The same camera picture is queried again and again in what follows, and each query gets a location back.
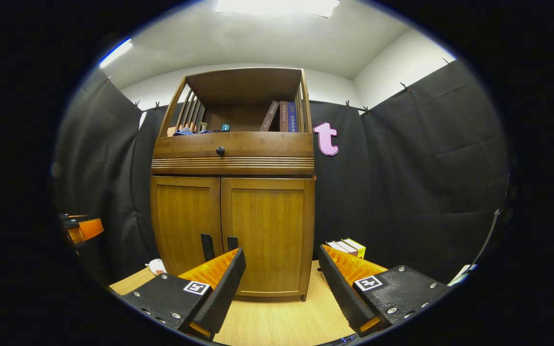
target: book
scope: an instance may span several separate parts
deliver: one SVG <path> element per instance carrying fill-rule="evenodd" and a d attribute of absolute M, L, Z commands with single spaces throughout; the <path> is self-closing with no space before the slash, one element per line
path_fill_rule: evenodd
<path fill-rule="evenodd" d="M 332 247 L 333 249 L 335 250 L 340 250 L 341 252 L 345 252 L 346 254 L 348 253 L 347 250 L 343 249 L 341 246 L 339 246 L 336 242 L 334 241 L 327 241 L 326 242 L 326 245 Z"/>
<path fill-rule="evenodd" d="M 279 103 L 279 131 L 288 132 L 288 101 L 281 101 Z"/>
<path fill-rule="evenodd" d="M 341 239 L 341 241 L 343 241 L 347 245 L 352 246 L 354 249 L 358 250 L 358 256 L 357 256 L 358 258 L 365 259 L 365 250 L 366 250 L 365 246 L 358 244 L 357 242 L 353 241 L 350 238 Z"/>
<path fill-rule="evenodd" d="M 337 245 L 341 246 L 343 249 L 345 249 L 348 254 L 352 255 L 352 256 L 357 256 L 358 257 L 358 250 L 354 249 L 352 246 L 350 245 L 347 245 L 345 243 L 345 241 L 337 241 L 336 242 Z"/>
<path fill-rule="evenodd" d="M 288 132 L 299 131 L 299 118 L 296 115 L 294 102 L 288 102 Z"/>
<path fill-rule="evenodd" d="M 275 113 L 279 109 L 279 102 L 273 101 L 271 103 L 271 107 L 268 107 L 268 112 L 266 112 L 266 116 L 264 117 L 264 122 L 262 123 L 262 127 L 260 127 L 260 131 L 266 132 L 268 129 L 270 129 L 271 124 L 273 123 L 273 119 L 275 118 Z"/>

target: black backdrop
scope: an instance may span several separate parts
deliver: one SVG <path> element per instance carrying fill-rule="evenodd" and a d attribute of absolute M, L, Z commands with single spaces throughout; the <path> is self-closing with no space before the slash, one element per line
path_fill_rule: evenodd
<path fill-rule="evenodd" d="M 141 111 L 105 79 L 96 72 L 71 102 L 56 186 L 62 211 L 102 218 L 103 250 L 120 280 L 159 257 L 149 184 L 167 106 L 147 110 L 139 129 Z M 350 237 L 367 246 L 369 261 L 409 265 L 447 283 L 475 258 L 504 204 L 506 143 L 494 108 L 460 62 L 409 88 L 363 116 L 310 103 L 313 125 L 329 123 L 339 147 L 325 156 L 314 135 L 314 259 L 319 244 Z"/>

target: book spine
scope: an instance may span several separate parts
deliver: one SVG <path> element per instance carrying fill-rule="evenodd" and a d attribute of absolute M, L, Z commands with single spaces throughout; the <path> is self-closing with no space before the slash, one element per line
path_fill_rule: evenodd
<path fill-rule="evenodd" d="M 299 120 L 296 116 L 296 106 L 294 105 L 294 102 L 288 102 L 288 131 L 299 131 Z"/>
<path fill-rule="evenodd" d="M 271 103 L 271 107 L 268 108 L 268 112 L 266 112 L 264 122 L 262 123 L 262 127 L 260 127 L 260 131 L 268 131 L 268 129 L 271 127 L 273 119 L 275 118 L 275 113 L 277 112 L 277 109 L 279 109 L 279 102 L 273 101 L 273 103 Z"/>
<path fill-rule="evenodd" d="M 288 132 L 288 102 L 281 101 L 279 103 L 279 111 L 281 116 L 279 117 L 279 131 Z"/>

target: orange object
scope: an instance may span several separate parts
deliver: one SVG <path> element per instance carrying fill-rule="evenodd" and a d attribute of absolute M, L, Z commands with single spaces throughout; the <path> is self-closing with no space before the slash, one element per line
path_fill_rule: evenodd
<path fill-rule="evenodd" d="M 371 263 L 356 256 L 346 254 L 340 250 L 333 249 L 328 245 L 322 245 L 329 254 L 332 261 L 337 265 L 341 275 L 348 282 L 350 287 L 354 281 L 367 278 L 371 275 L 386 272 L 388 269 Z"/>
<path fill-rule="evenodd" d="M 228 266 L 237 254 L 237 251 L 238 248 L 230 252 L 226 252 L 225 254 L 207 261 L 194 269 L 188 270 L 178 277 L 185 280 L 207 283 L 211 285 L 211 288 L 214 290 L 219 281 L 222 280 L 226 269 L 228 269 Z"/>
<path fill-rule="evenodd" d="M 97 236 L 98 234 L 101 234 L 101 232 L 104 232 L 104 226 L 102 226 L 101 220 L 97 218 L 87 221 L 80 221 L 78 222 L 78 227 L 68 228 L 68 233 L 70 234 L 70 238 L 72 238 L 74 244 L 82 243 L 83 241 L 86 241 Z"/>

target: cabinet drawer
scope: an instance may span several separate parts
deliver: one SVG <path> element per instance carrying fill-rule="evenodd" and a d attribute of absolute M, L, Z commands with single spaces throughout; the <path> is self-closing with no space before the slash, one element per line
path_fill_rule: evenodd
<path fill-rule="evenodd" d="M 312 134 L 221 132 L 158 138 L 153 174 L 314 174 Z M 224 155 L 217 153 L 224 147 Z"/>

